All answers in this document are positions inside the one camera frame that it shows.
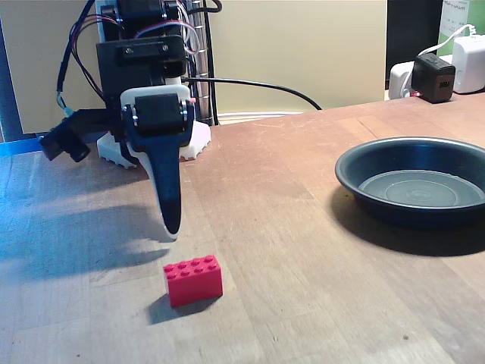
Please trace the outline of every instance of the beige wall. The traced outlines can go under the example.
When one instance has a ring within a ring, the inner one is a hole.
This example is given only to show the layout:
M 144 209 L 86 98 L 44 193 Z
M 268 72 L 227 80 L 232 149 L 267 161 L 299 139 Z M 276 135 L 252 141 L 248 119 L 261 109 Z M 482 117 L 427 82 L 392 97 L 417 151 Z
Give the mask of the beige wall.
M 69 30 L 84 3 L 78 0 L 0 0 L 8 63 L 24 133 L 46 131 L 64 117 L 55 101 L 57 76 Z M 95 56 L 97 39 L 96 27 L 88 28 L 79 41 L 79 53 L 99 82 Z M 64 95 L 67 104 L 75 110 L 104 105 L 73 59 L 64 82 Z
M 288 86 L 323 108 L 383 99 L 387 1 L 224 2 L 211 15 L 217 77 Z M 305 111 L 274 90 L 217 86 L 219 112 Z
M 27 133 L 48 130 L 63 113 L 55 102 L 58 67 L 84 2 L 0 1 L 20 119 Z M 211 15 L 217 77 L 278 83 L 324 108 L 383 98 L 386 0 L 226 0 Z M 95 27 L 80 56 L 97 75 Z M 64 85 L 72 108 L 100 107 L 74 62 Z M 250 86 L 219 85 L 219 112 L 304 111 L 305 102 Z

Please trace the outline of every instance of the white power adapter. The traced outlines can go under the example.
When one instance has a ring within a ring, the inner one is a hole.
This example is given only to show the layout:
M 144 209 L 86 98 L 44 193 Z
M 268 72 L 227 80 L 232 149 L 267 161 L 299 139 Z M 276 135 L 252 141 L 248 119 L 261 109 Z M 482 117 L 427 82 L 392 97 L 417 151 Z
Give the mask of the white power adapter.
M 456 68 L 456 93 L 473 93 L 485 87 L 485 36 L 455 39 L 452 65 Z

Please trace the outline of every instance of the black bowl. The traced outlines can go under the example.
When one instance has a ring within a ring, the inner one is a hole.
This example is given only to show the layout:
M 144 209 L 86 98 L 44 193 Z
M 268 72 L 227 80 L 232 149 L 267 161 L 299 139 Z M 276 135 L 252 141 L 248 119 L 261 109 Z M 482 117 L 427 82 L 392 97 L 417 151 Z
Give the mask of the black bowl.
M 339 182 L 367 212 L 408 228 L 456 228 L 485 218 L 485 149 L 455 140 L 402 137 L 350 149 Z

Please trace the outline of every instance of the black power adapter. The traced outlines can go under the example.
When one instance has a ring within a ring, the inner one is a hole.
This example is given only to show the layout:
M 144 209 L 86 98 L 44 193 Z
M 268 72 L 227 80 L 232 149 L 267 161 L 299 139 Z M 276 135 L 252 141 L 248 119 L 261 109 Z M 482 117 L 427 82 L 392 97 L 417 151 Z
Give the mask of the black power adapter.
M 446 102 L 452 98 L 455 73 L 455 66 L 437 55 L 419 55 L 412 69 L 411 87 L 428 102 Z

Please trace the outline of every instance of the wooden table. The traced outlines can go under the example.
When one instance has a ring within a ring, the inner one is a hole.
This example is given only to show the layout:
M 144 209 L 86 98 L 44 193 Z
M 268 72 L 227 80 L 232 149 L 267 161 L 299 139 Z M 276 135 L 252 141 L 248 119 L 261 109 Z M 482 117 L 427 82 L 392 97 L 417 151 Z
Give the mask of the wooden table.
M 333 173 L 375 138 L 485 146 L 484 121 L 478 94 L 214 127 L 175 243 L 141 168 L 2 158 L 0 363 L 484 363 L 485 224 L 390 227 Z M 171 309 L 161 267 L 212 253 L 224 295 Z

